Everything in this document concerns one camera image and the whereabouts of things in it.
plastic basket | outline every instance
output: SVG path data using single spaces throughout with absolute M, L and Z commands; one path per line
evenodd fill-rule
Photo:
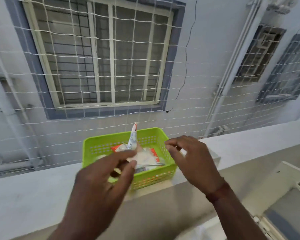
M 85 139 L 83 142 L 82 167 L 86 167 L 95 162 L 96 157 L 99 155 L 111 154 L 112 150 L 110 147 L 128 143 L 130 133 L 130 131 L 127 131 Z M 164 142 L 168 140 L 168 137 L 164 131 L 157 127 L 140 129 L 137 130 L 137 138 L 142 147 L 154 148 L 160 162 L 165 163 L 166 165 L 136 173 L 131 184 L 131 189 L 140 189 L 172 178 L 177 166 L 170 156 L 170 153 L 165 148 Z M 116 179 L 110 177 L 109 181 L 115 182 Z

